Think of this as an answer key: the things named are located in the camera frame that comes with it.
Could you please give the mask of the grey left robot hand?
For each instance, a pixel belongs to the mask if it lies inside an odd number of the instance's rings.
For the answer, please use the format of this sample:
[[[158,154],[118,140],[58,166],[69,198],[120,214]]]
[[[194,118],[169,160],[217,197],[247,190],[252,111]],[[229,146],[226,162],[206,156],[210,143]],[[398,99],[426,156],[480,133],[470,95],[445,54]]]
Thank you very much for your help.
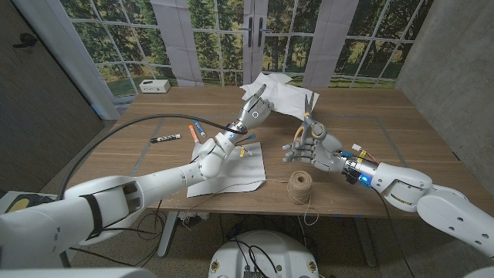
[[[258,127],[271,113],[274,103],[261,96],[266,89],[263,84],[257,92],[250,96],[239,111],[237,120],[234,121],[230,128],[237,134],[246,134],[248,130]]]

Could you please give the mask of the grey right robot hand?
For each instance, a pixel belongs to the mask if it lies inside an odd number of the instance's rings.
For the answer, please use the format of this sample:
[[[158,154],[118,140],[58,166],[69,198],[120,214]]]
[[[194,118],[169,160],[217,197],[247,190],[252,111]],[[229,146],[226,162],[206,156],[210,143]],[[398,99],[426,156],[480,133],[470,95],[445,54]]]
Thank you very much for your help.
[[[287,151],[284,162],[308,163],[321,171],[340,173],[352,185],[360,182],[370,187],[379,165],[345,151],[340,141],[319,122],[303,123],[293,143],[284,145],[283,150]]]

